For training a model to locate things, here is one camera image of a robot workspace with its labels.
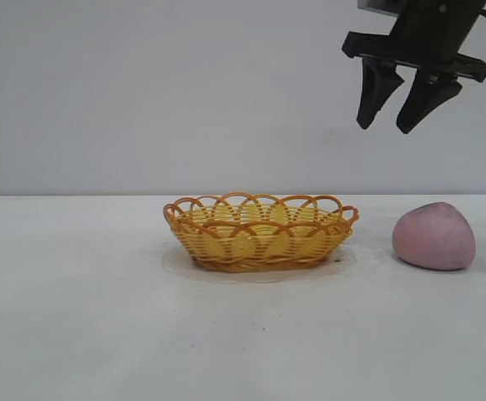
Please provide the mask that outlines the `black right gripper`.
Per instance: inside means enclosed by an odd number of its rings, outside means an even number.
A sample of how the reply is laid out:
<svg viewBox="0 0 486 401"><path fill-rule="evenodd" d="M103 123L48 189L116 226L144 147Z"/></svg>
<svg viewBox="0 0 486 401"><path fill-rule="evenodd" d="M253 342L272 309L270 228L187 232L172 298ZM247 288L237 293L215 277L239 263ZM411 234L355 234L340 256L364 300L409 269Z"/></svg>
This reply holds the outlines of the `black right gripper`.
<svg viewBox="0 0 486 401"><path fill-rule="evenodd" d="M459 49L485 5L485 1L359 1L362 10L397 18L387 35L350 32L342 45L349 58L362 58L360 127L367 129L403 84L397 64L418 69L397 116L397 127L404 134L461 92L458 77L483 82L486 63Z"/></svg>

